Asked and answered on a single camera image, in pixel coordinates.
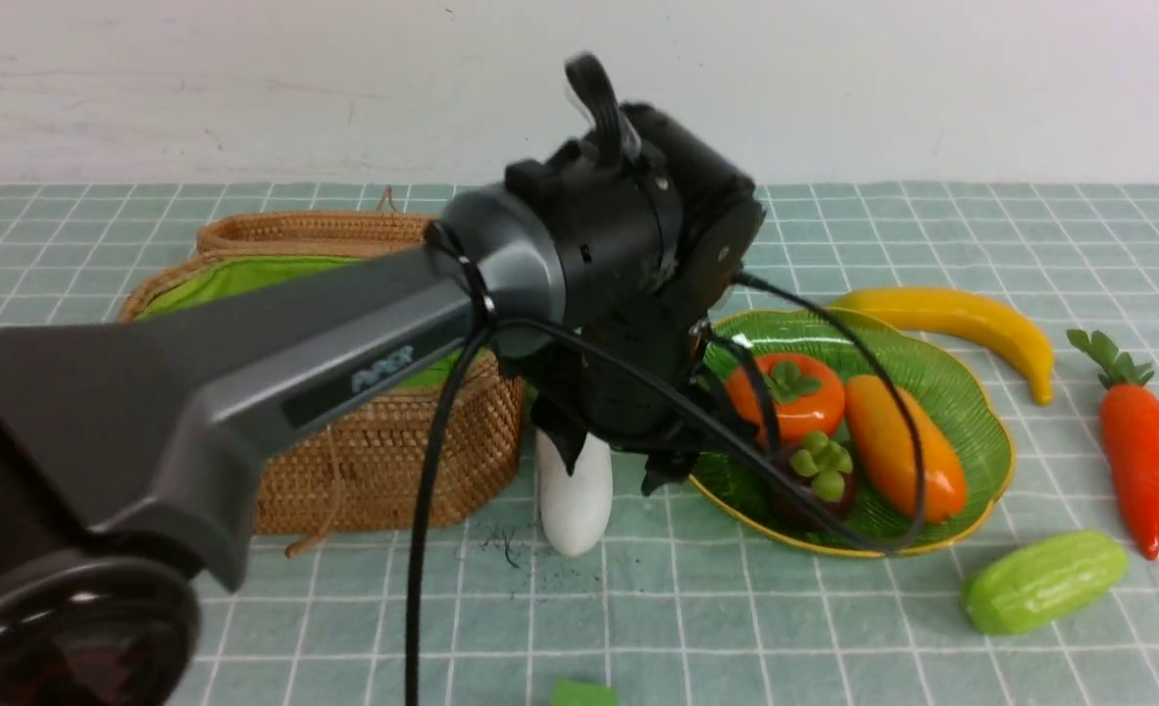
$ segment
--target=green plate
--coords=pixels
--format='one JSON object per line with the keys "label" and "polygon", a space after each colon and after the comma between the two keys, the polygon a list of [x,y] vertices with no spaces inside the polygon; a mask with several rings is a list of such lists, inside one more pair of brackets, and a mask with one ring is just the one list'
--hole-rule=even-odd
{"label": "green plate", "polygon": [[[989,518],[1015,473],[1015,446],[984,387],[964,363],[927,341],[910,339],[857,312],[831,308],[831,313],[863,340],[895,384],[920,402],[933,423],[950,439],[968,476],[968,505],[962,514],[948,523],[925,526],[919,539],[902,554],[925,554],[968,537]],[[848,340],[804,310],[756,310],[723,319],[715,325],[715,330],[749,345],[755,356],[807,354],[829,365],[843,380],[872,372]],[[706,354],[706,365],[720,379],[727,379],[736,370],[736,362],[714,347]],[[889,421],[902,423],[902,420]],[[843,437],[848,437],[844,425],[837,438]],[[862,478],[861,468],[858,473]],[[764,536],[822,554],[882,556],[875,551],[854,549],[833,533],[795,531],[786,526],[768,509],[764,479],[755,471],[732,464],[727,456],[702,456],[692,471],[692,483],[708,500]],[[845,523],[867,537],[888,540],[897,539],[910,527],[910,519],[895,511],[866,483],[859,486],[857,502]]]}

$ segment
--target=white wall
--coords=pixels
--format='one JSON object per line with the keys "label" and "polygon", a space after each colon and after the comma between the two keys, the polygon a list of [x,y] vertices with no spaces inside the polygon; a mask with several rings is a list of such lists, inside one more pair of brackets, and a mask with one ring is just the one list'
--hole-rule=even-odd
{"label": "white wall", "polygon": [[764,182],[1159,180],[1159,0],[0,0],[0,181],[497,179],[584,49]]}

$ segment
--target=black cable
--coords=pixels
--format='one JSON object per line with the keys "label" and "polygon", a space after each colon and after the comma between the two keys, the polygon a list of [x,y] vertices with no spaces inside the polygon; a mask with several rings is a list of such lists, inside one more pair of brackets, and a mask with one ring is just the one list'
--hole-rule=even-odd
{"label": "black cable", "polygon": [[736,341],[729,341],[715,334],[710,327],[705,327],[701,335],[709,343],[727,350],[729,356],[736,358],[736,364],[744,371],[745,377],[749,377],[749,387],[755,391],[758,413],[759,416],[763,416],[763,428],[767,430],[767,456],[771,456],[772,459],[780,459],[780,420],[775,416],[772,391],[767,388],[767,381],[763,379],[763,371],[758,370],[755,356],[745,347],[737,345]]}
{"label": "black cable", "polygon": [[723,390],[723,381],[719,379],[715,371],[712,371],[706,365],[700,365],[698,366],[698,377],[701,379],[702,387],[710,393],[710,402],[714,402],[714,405],[719,407],[719,413],[722,415],[720,418],[742,418],[741,412],[736,410],[736,406],[732,405],[730,394],[728,394],[727,390]]}
{"label": "black cable", "polygon": [[410,529],[410,563],[406,574],[404,589],[404,703],[418,706],[418,647],[422,633],[423,611],[423,553],[427,551],[427,527],[431,518],[431,495],[436,490],[436,478],[440,473],[440,451],[444,449],[445,428],[449,414],[458,399],[458,390],[467,377],[467,370],[475,356],[494,335],[494,327],[481,325],[467,336],[453,370],[444,380],[436,415],[431,417],[428,432],[427,456],[423,457],[423,473],[418,478],[417,504],[414,505],[414,527]]}
{"label": "black cable", "polygon": [[914,515],[911,517],[911,529],[907,533],[916,533],[916,536],[917,533],[920,533],[920,529],[924,529],[924,504],[927,492],[927,478],[924,470],[924,445],[921,445],[920,442],[920,430],[916,428],[914,420],[911,417],[911,410],[906,407],[906,402],[903,401],[902,395],[898,394],[897,385],[895,385],[894,380],[889,378],[888,371],[884,370],[884,365],[881,365],[881,362],[876,361],[875,354],[872,352],[870,348],[867,348],[867,344],[863,343],[861,339],[858,339],[858,334],[850,330],[850,327],[845,326],[840,319],[831,315],[826,308],[819,307],[812,301],[800,298],[800,296],[790,293],[790,291],[781,290],[772,283],[764,281],[761,277],[751,276],[751,274],[745,270],[737,271],[736,276],[732,277],[732,282],[749,286],[751,290],[759,290],[767,294],[779,296],[781,299],[787,299],[799,305],[799,307],[808,310],[808,312],[811,312],[814,315],[823,319],[828,326],[831,326],[840,332],[845,339],[848,339],[850,342],[854,344],[854,348],[858,349],[859,356],[862,356],[863,361],[867,362],[867,365],[872,366],[872,371],[875,372],[875,376],[879,377],[882,384],[884,384],[884,388],[888,390],[890,396],[894,398],[894,403],[897,405],[897,410],[902,414],[902,421],[906,422],[906,428],[911,432],[911,446],[914,449]]}

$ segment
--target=fake persimmon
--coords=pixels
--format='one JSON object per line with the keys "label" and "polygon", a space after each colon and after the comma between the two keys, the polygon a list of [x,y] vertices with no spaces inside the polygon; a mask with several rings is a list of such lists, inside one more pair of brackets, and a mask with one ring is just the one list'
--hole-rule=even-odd
{"label": "fake persimmon", "polygon": [[[800,445],[814,430],[829,437],[837,432],[845,415],[845,387],[831,367],[802,352],[764,354],[755,357],[755,365],[772,393],[781,445]],[[737,415],[758,425],[758,442],[767,446],[767,429],[744,367],[729,376],[727,388]]]}

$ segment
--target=table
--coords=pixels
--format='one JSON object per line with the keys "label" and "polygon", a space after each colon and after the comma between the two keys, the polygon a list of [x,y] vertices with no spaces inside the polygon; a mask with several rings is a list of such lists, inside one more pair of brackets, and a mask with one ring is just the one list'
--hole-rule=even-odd
{"label": "table", "polygon": [[[103,321],[209,219],[377,206],[382,184],[0,184],[0,326]],[[445,184],[398,184],[436,211]],[[1035,407],[1009,367],[962,341],[1015,438],[1015,481],[990,522],[948,551],[844,560],[744,531],[691,487],[649,500],[615,459],[606,539],[578,559],[535,531],[522,474],[466,524],[431,532],[423,703],[545,705],[554,679],[613,684],[620,704],[811,706],[1018,703],[1159,705],[1159,562],[1131,554],[1103,601],[1018,639],[960,612],[962,576],[1049,532],[1127,543],[1071,327],[1152,358],[1159,394],[1159,184],[814,183],[760,191],[771,219],[746,263],[818,301],[861,286],[952,285],[1000,296],[1059,349],[1056,399]],[[732,296],[716,315],[775,307]],[[175,705],[396,705],[408,537],[340,536],[293,560],[258,538],[231,597],[199,580],[199,657]]]}

